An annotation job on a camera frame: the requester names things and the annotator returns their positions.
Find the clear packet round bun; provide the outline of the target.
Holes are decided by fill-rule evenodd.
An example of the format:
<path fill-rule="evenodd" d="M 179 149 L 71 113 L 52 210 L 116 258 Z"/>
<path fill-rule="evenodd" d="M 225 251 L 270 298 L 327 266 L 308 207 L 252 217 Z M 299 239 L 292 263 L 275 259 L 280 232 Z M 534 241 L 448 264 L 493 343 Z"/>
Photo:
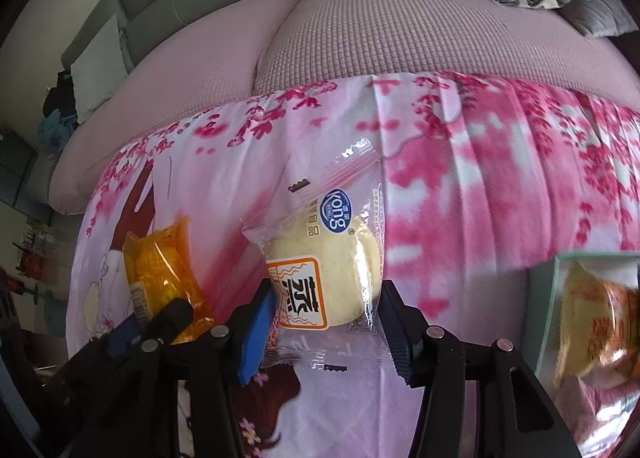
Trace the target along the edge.
<path fill-rule="evenodd" d="M 243 233 L 260 248 L 276 297 L 265 366 L 346 371 L 381 360 L 385 241 L 382 162 L 360 138 L 304 167 L 288 159 Z"/>

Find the orange yellow snack packet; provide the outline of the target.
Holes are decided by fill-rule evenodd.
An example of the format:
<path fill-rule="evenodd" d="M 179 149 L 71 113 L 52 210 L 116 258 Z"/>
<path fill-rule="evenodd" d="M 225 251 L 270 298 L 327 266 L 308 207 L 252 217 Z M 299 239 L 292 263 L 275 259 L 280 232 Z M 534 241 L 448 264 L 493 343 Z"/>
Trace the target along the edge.
<path fill-rule="evenodd" d="M 190 217 L 183 216 L 146 237 L 128 233 L 122 247 L 134 314 L 142 326 L 174 299 L 192 306 L 193 320 L 175 344 L 191 342 L 215 326 L 212 309 L 191 269 L 189 223 Z"/>

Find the light grey cushion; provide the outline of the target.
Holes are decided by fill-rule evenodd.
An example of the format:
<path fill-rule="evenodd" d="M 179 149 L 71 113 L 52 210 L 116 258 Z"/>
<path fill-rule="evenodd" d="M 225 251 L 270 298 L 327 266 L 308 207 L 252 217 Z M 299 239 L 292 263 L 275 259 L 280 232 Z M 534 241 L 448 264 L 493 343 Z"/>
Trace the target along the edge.
<path fill-rule="evenodd" d="M 117 18 L 111 16 L 70 66 L 77 123 L 84 124 L 128 75 Z"/>

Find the pink snack packet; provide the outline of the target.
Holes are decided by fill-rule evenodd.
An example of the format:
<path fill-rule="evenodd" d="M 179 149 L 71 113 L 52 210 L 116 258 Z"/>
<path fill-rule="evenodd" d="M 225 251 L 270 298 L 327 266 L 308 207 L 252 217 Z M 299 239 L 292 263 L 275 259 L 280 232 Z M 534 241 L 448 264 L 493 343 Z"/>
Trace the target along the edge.
<path fill-rule="evenodd" d="M 566 377 L 553 401 L 583 457 L 613 457 L 639 401 L 639 381 L 611 389 Z"/>

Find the orange cream cake packet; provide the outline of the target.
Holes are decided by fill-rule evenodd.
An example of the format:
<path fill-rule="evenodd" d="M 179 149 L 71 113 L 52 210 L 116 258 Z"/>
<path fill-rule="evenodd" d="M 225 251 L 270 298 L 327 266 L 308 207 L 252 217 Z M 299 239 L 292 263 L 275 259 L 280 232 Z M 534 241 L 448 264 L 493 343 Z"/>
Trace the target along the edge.
<path fill-rule="evenodd" d="M 562 297 L 554 384 L 568 377 L 609 389 L 639 374 L 639 290 L 575 263 Z"/>

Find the pink cherry blossom anime cloth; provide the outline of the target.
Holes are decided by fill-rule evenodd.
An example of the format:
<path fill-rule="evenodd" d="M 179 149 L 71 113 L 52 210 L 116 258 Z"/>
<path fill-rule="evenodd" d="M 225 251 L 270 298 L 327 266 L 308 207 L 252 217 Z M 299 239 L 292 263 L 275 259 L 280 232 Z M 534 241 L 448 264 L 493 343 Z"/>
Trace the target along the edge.
<path fill-rule="evenodd" d="M 567 252 L 637 285 L 639 113 L 574 90 L 454 72 L 294 86 L 172 119 L 107 159 L 78 238 L 70 352 L 131 313 L 128 233 L 189 221 L 193 273 L 217 321 L 265 273 L 243 224 L 360 140 L 382 166 L 385 275 L 463 340 L 518 339 L 527 270 Z"/>

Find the grey pillow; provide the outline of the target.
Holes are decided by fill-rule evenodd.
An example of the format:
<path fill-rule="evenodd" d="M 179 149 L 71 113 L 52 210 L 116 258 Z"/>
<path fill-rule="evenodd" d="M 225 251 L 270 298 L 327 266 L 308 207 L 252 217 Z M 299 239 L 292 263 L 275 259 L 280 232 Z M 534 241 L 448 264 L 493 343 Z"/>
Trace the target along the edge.
<path fill-rule="evenodd" d="M 618 37 L 639 31 L 621 0 L 572 0 L 559 9 L 559 14 L 588 38 Z"/>

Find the pink textured sofa cover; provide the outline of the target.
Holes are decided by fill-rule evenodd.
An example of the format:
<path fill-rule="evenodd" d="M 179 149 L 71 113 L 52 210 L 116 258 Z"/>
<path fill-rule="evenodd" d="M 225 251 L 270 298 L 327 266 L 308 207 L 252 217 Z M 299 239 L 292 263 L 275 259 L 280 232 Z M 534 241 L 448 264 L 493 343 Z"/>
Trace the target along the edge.
<path fill-rule="evenodd" d="M 149 6 L 127 25 L 134 67 L 66 145 L 53 210 L 79 214 L 116 152 L 218 104 L 328 78 L 421 71 L 536 80 L 638 106 L 639 77 L 605 38 L 551 10 L 493 0 L 240 0 L 192 23 Z"/>

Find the teal-rimmed white tray box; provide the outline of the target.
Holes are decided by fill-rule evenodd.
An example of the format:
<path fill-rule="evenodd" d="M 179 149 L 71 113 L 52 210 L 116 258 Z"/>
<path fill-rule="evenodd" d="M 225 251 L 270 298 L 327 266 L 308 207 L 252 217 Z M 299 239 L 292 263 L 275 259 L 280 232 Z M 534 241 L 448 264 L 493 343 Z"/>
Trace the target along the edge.
<path fill-rule="evenodd" d="M 626 253 L 561 253 L 528 272 L 528 299 L 521 352 L 550 395 L 559 353 L 559 332 L 564 283 L 573 264 L 590 273 L 639 290 L 639 256 Z"/>

